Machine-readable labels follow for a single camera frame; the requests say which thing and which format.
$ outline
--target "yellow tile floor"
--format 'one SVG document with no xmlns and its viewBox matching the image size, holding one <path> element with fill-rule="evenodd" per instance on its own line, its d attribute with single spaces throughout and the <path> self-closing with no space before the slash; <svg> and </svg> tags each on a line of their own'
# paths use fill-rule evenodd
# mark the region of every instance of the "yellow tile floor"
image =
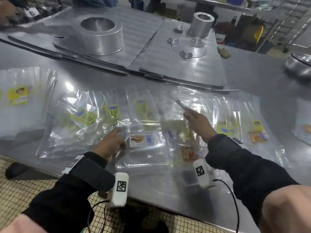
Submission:
<svg viewBox="0 0 311 233">
<path fill-rule="evenodd" d="M 4 172 L 11 162 L 0 159 L 0 230 L 8 226 L 24 209 L 30 201 L 41 191 L 53 187 L 55 180 L 23 180 L 9 181 Z M 101 201 L 96 193 L 89 197 L 91 205 Z M 144 218 L 143 229 L 155 228 L 159 220 L 163 220 L 169 227 L 170 233 L 225 233 L 212 225 L 195 221 L 179 215 L 173 215 L 148 206 L 150 213 Z M 92 222 L 91 231 L 100 232 L 104 217 L 104 205 L 95 209 L 95 217 Z M 107 224 L 104 232 L 122 233 L 124 225 L 119 219 L 117 209 L 109 209 L 106 213 Z"/>
</svg>

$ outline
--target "wire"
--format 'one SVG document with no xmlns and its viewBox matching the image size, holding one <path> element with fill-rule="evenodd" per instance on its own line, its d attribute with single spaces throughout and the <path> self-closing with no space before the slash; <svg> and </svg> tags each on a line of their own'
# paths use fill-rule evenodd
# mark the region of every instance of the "wire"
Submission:
<svg viewBox="0 0 311 233">
<path fill-rule="evenodd" d="M 92 207 L 92 209 L 89 211 L 89 215 L 87 216 L 87 229 L 88 229 L 89 233 L 91 233 L 91 229 L 90 229 L 90 216 L 91 216 L 92 210 L 93 210 L 97 205 L 102 204 L 102 203 L 108 203 L 108 202 L 109 202 L 109 200 L 100 201 L 100 202 L 94 204 L 93 207 Z M 105 207 L 104 207 L 104 223 L 103 223 L 103 227 L 102 227 L 100 233 L 103 233 L 105 226 L 106 226 L 106 205 L 105 205 Z"/>
<path fill-rule="evenodd" d="M 227 185 L 227 183 L 225 183 L 223 180 L 214 179 L 213 181 L 221 181 L 221 182 L 224 183 L 224 184 L 228 187 L 228 189 L 230 190 L 230 193 L 231 193 L 232 198 L 233 198 L 233 200 L 234 200 L 235 209 L 236 209 L 236 214 L 237 214 L 237 216 L 238 216 L 238 223 L 236 224 L 236 231 L 235 231 L 236 233 L 238 233 L 238 232 L 239 232 L 239 227 L 240 227 L 240 215 L 239 215 L 239 209 L 238 209 L 238 205 L 236 204 L 236 200 L 235 200 L 234 194 L 233 194 L 232 190 L 230 189 L 230 187 Z"/>
</svg>

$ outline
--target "hollow metal cylinder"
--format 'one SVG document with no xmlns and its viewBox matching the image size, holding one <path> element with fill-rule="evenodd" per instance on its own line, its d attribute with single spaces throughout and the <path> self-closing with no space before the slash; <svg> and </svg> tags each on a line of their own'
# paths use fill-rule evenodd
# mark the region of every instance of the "hollow metal cylinder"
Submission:
<svg viewBox="0 0 311 233">
<path fill-rule="evenodd" d="M 203 12 L 194 13 L 188 34 L 191 37 L 200 37 L 202 39 L 207 37 L 214 20 L 212 15 Z"/>
<path fill-rule="evenodd" d="M 81 50 L 92 55 L 110 55 L 123 49 L 123 25 L 103 15 L 84 15 L 74 20 L 73 29 Z"/>
</svg>

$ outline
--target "blue container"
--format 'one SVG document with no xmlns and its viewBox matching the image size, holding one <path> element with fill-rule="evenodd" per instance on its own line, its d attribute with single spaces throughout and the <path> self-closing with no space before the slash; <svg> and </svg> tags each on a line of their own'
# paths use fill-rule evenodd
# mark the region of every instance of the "blue container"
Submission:
<svg viewBox="0 0 311 233">
<path fill-rule="evenodd" d="M 232 5 L 241 6 L 244 0 L 227 0 L 227 3 Z"/>
<path fill-rule="evenodd" d="M 131 7 L 134 9 L 134 0 L 128 0 L 131 4 Z M 144 11 L 144 1 L 137 0 L 137 9 L 140 11 Z"/>
</svg>

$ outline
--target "black sleeve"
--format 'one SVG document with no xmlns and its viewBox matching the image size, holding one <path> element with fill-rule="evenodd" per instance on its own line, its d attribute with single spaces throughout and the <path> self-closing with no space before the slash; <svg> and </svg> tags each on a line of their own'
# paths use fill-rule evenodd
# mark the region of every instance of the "black sleeve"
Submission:
<svg viewBox="0 0 311 233">
<path fill-rule="evenodd" d="M 298 184 L 283 167 L 242 149 L 226 135 L 212 137 L 208 150 L 207 163 L 229 174 L 236 198 L 247 207 L 257 225 L 266 196 L 279 188 Z"/>
<path fill-rule="evenodd" d="M 84 156 L 103 168 L 107 164 L 93 152 L 87 152 Z M 48 233 L 80 233 L 87 227 L 87 217 L 91 210 L 88 197 L 95 191 L 80 178 L 70 173 L 65 174 L 52 189 L 40 192 L 22 213 Z"/>
</svg>

